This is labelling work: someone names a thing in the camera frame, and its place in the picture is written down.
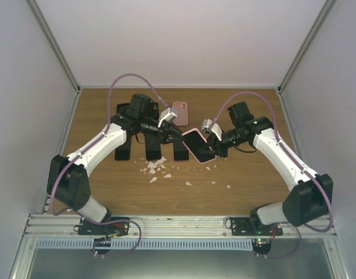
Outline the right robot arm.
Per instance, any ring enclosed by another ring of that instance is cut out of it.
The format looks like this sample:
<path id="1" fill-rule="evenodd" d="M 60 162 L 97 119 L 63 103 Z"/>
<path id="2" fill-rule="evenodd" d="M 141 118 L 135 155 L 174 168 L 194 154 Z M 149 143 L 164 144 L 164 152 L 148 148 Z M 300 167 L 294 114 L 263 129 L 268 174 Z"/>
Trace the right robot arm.
<path id="1" fill-rule="evenodd" d="M 201 129 L 208 139 L 201 150 L 225 158 L 229 148 L 246 142 L 270 161 L 289 189 L 283 202 L 251 210 L 249 229 L 253 234 L 263 235 L 276 223 L 307 226 L 310 221 L 332 215 L 331 177 L 307 166 L 281 138 L 275 121 L 265 116 L 254 117 L 245 102 L 230 106 L 228 113 L 234 125 L 228 131 L 210 119 L 203 120 Z"/>

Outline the black phone case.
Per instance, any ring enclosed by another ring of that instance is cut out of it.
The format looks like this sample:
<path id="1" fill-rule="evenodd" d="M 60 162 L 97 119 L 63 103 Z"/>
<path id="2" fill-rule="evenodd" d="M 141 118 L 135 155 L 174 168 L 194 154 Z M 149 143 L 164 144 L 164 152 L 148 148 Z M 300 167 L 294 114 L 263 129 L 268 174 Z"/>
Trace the black phone case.
<path id="1" fill-rule="evenodd" d="M 117 115 L 119 117 L 125 118 L 125 117 L 131 117 L 131 108 L 130 108 L 130 103 L 120 103 L 116 107 Z"/>

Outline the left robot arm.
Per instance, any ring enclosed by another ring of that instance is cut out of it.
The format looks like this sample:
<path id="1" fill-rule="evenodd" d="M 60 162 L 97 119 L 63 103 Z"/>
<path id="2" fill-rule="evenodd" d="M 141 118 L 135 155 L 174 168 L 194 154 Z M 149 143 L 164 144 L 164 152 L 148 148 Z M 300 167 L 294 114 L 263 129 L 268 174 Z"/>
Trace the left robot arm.
<path id="1" fill-rule="evenodd" d="M 99 235 L 111 230 L 112 221 L 106 217 L 109 211 L 91 194 L 89 177 L 97 165 L 139 133 L 151 135 L 159 144 L 182 140 L 181 130 L 173 123 L 177 110 L 167 107 L 156 116 L 154 105 L 147 95 L 133 95 L 130 104 L 112 116 L 97 136 L 77 151 L 51 160 L 47 193 L 92 220 L 91 227 Z"/>

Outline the black phone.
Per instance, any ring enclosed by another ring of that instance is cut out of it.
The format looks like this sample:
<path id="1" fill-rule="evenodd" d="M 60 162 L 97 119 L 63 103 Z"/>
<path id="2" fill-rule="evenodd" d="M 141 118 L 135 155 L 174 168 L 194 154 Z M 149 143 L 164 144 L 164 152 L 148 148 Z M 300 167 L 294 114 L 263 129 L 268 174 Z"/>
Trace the black phone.
<path id="1" fill-rule="evenodd" d="M 126 140 L 125 143 L 118 146 L 115 149 L 114 160 L 116 161 L 128 161 L 131 154 L 131 140 Z"/>

